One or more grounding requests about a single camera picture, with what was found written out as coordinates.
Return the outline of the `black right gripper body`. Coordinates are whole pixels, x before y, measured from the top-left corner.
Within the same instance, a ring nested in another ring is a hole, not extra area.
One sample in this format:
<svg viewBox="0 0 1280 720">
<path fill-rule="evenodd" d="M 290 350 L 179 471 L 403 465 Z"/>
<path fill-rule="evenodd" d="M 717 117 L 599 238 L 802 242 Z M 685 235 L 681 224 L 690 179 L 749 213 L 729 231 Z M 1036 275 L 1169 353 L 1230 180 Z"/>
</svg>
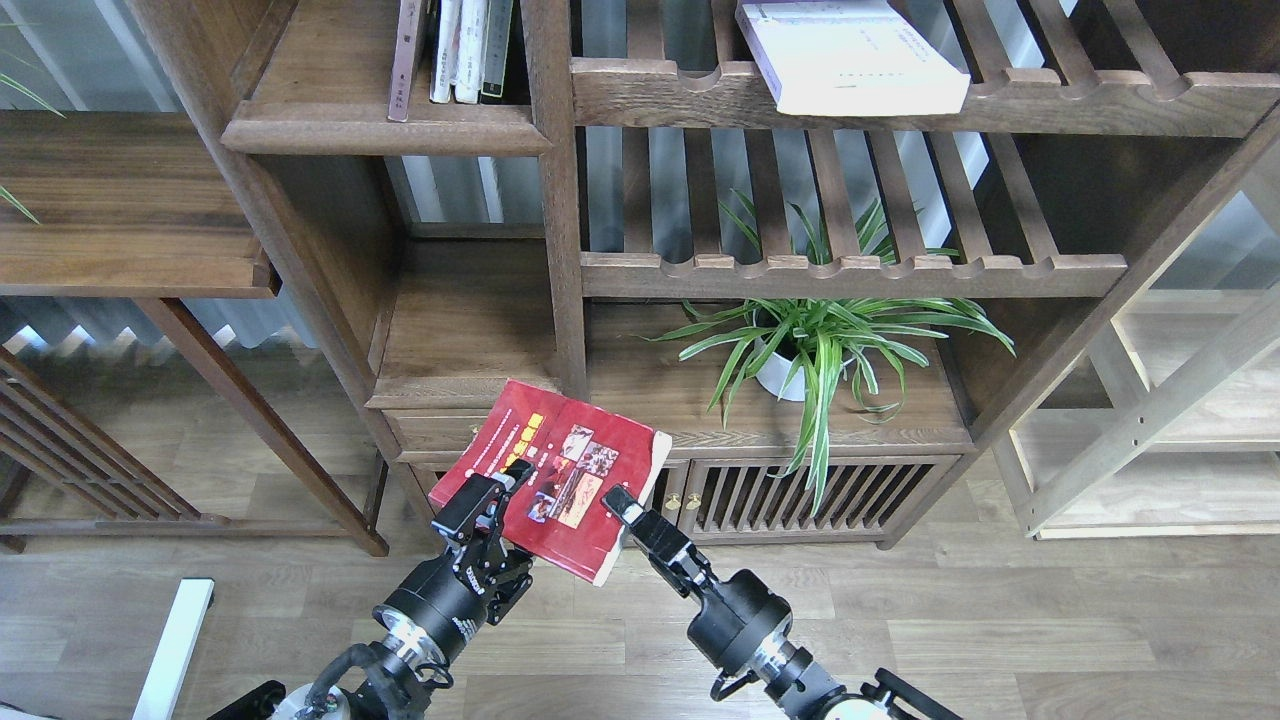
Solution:
<svg viewBox="0 0 1280 720">
<path fill-rule="evenodd" d="M 700 601 L 687 637 L 713 666 L 724 676 L 780 675 L 794 653 L 786 639 L 792 625 L 786 600 L 748 569 L 721 580 L 690 538 L 657 512 L 630 512 L 628 529 L 668 584 Z"/>
</svg>

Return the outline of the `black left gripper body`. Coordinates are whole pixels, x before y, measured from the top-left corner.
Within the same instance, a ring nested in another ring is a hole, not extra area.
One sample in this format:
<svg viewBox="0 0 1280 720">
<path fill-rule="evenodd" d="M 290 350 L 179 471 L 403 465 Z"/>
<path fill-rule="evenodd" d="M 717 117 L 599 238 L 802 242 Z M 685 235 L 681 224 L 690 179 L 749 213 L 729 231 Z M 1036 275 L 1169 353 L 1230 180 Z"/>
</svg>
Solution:
<svg viewBox="0 0 1280 720">
<path fill-rule="evenodd" d="M 406 664 L 449 664 L 484 623 L 498 624 L 532 584 L 530 552 L 502 544 L 513 493 L 500 474 L 470 475 L 433 523 L 447 542 L 385 601 L 385 644 Z"/>
</svg>

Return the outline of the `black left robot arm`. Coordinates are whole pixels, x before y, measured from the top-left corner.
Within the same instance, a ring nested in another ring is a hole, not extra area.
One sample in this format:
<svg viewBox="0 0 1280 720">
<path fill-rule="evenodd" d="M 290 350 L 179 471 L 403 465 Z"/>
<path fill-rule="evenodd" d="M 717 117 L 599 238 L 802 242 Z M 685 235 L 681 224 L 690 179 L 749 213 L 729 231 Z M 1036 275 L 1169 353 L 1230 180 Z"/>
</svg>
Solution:
<svg viewBox="0 0 1280 720">
<path fill-rule="evenodd" d="M 265 682 L 214 717 L 424 717 L 433 692 L 453 687 L 451 666 L 483 624 L 500 623 L 532 584 L 531 553 L 502 542 L 507 505 L 532 471 L 517 459 L 489 477 L 467 477 L 433 523 L 445 548 L 374 609 L 381 639 L 352 644 L 292 693 Z"/>
</svg>

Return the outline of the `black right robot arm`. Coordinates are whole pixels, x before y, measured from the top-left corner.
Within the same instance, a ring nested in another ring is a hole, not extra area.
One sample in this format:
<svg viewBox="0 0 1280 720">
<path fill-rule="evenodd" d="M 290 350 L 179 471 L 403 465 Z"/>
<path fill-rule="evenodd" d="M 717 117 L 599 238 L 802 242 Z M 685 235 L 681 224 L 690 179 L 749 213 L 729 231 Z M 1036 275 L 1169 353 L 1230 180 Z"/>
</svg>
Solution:
<svg viewBox="0 0 1280 720">
<path fill-rule="evenodd" d="M 644 509 L 622 486 L 602 501 L 628 529 L 650 565 L 682 597 L 700 601 L 687 626 L 695 647 L 719 669 L 710 697 L 722 701 L 754 682 L 790 719 L 955 719 L 957 715 L 884 667 L 847 691 L 803 647 L 788 641 L 792 610 L 753 571 L 719 579 L 689 536 Z"/>
</svg>

